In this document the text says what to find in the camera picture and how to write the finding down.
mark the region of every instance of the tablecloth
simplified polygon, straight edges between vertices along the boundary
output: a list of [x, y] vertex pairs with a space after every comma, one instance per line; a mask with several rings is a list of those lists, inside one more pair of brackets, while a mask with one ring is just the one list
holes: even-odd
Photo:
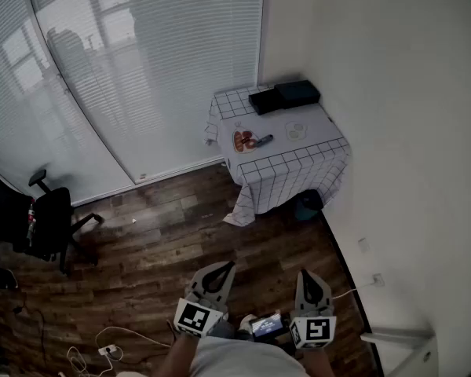
[[[217, 93], [211, 101], [205, 142], [216, 141], [241, 192], [225, 221], [245, 226], [299, 192], [318, 191], [323, 205], [338, 192], [351, 149], [319, 104], [259, 116], [248, 95], [268, 86]], [[260, 148], [258, 138], [274, 140]], [[241, 140], [248, 137], [244, 144]]]

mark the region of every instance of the plug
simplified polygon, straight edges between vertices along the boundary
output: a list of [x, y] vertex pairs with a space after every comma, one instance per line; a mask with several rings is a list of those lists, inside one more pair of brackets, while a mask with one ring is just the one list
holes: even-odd
[[117, 346], [108, 345], [98, 349], [97, 351], [100, 353], [101, 356], [107, 356], [109, 353], [117, 352]]
[[385, 282], [382, 279], [382, 274], [381, 273], [375, 273], [372, 277], [374, 278], [374, 282], [373, 282], [374, 286], [378, 286], [378, 287], [385, 286]]

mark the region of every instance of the white wall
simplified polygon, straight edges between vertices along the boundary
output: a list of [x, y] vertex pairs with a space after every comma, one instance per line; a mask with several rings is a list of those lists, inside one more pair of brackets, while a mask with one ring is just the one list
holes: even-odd
[[313, 5], [314, 0], [264, 0], [259, 82], [301, 74]]
[[[325, 212], [372, 326], [436, 332], [471, 371], [471, 0], [316, 0], [307, 75], [352, 145]], [[371, 250], [361, 254], [357, 240]]]

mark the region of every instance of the person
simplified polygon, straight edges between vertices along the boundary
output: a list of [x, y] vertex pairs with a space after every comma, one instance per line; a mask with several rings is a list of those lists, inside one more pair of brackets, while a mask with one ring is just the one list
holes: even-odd
[[304, 351], [304, 368], [279, 347], [252, 342], [253, 317], [246, 316], [235, 334], [224, 320], [202, 339], [181, 334], [153, 377], [334, 377], [322, 349]]

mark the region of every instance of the chair armrest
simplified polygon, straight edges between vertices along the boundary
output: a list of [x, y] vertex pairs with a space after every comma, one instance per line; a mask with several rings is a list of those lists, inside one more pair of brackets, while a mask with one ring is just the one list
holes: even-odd
[[30, 177], [30, 181], [28, 185], [31, 187], [32, 185], [37, 185], [40, 181], [44, 180], [47, 175], [47, 170], [42, 169], [35, 173], [33, 176]]

